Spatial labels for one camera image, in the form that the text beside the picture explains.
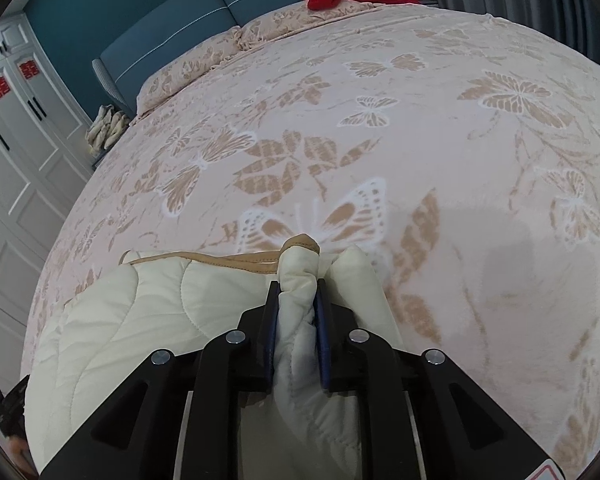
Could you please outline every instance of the beige piping trim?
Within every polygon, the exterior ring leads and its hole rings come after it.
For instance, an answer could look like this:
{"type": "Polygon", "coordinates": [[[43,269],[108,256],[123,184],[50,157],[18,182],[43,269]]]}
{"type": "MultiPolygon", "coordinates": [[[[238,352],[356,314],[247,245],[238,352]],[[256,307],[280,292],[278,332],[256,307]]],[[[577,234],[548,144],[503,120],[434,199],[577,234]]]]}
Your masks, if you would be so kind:
{"type": "Polygon", "coordinates": [[[120,256],[120,261],[118,262],[119,265],[122,265],[122,263],[125,261],[126,256],[131,252],[131,249],[129,249],[128,251],[125,251],[122,253],[122,256],[120,256]]]}
{"type": "Polygon", "coordinates": [[[143,264],[164,258],[186,258],[202,264],[213,265],[216,267],[227,267],[229,269],[247,270],[257,274],[275,274],[278,270],[278,260],[280,255],[290,247],[302,247],[320,254],[320,247],[308,235],[298,235],[289,238],[279,251],[267,251],[254,254],[233,254],[232,256],[209,256],[208,254],[190,253],[187,251],[177,251],[175,253],[158,254],[157,256],[148,256],[129,262],[129,265],[143,264]]]}

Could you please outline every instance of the pillow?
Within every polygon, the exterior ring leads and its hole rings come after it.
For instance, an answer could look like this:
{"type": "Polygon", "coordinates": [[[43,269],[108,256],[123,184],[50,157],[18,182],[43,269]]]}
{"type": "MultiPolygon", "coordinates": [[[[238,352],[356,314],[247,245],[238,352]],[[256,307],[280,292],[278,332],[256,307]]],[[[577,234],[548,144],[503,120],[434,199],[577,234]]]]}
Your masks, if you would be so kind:
{"type": "Polygon", "coordinates": [[[266,41],[275,40],[284,34],[297,32],[302,28],[326,22],[333,18],[342,18],[361,10],[369,10],[378,4],[342,0],[333,9],[309,10],[306,2],[297,2],[251,20],[242,28],[240,48],[249,50],[266,41]]]}
{"type": "Polygon", "coordinates": [[[138,116],[161,105],[221,61],[238,54],[239,39],[240,27],[232,27],[197,44],[153,74],[144,82],[136,99],[138,116]]]}

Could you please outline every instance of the warning label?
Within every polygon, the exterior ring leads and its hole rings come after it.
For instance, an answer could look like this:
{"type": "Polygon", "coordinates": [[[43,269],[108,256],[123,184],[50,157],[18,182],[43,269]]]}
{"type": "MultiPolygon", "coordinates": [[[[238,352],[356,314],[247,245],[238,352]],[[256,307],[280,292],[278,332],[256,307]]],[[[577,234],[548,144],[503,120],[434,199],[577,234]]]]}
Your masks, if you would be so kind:
{"type": "Polygon", "coordinates": [[[542,462],[525,480],[564,480],[560,470],[551,459],[542,462]]]}

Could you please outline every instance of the bedspread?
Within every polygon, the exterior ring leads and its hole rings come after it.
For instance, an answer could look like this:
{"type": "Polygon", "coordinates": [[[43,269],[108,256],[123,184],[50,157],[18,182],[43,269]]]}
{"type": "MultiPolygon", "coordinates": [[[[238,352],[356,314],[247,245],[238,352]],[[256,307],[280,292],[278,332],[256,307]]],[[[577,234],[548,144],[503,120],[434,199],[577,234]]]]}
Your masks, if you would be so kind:
{"type": "Polygon", "coordinates": [[[407,350],[442,348],[575,478],[600,449],[600,67],[491,16],[387,6],[238,54],[138,121],[43,270],[126,250],[353,243],[407,350]]]}

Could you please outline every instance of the metal screw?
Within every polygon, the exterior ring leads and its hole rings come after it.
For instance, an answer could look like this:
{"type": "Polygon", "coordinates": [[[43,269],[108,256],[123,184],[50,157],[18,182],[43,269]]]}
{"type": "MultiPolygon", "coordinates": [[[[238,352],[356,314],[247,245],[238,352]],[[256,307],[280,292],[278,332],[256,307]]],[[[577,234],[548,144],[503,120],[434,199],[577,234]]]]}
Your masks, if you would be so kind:
{"type": "Polygon", "coordinates": [[[151,354],[151,362],[154,365],[163,365],[169,359],[171,359],[171,354],[166,350],[157,350],[151,354]]]}
{"type": "Polygon", "coordinates": [[[349,339],[351,339],[354,343],[363,343],[369,340],[369,332],[362,330],[361,328],[357,328],[349,332],[349,339]]]}
{"type": "Polygon", "coordinates": [[[424,358],[429,364],[441,365],[445,362],[446,356],[441,350],[427,350],[427,353],[424,354],[424,358]]]}
{"type": "Polygon", "coordinates": [[[238,344],[247,339],[246,334],[242,330],[231,330],[226,336],[225,339],[228,343],[238,344]]]}

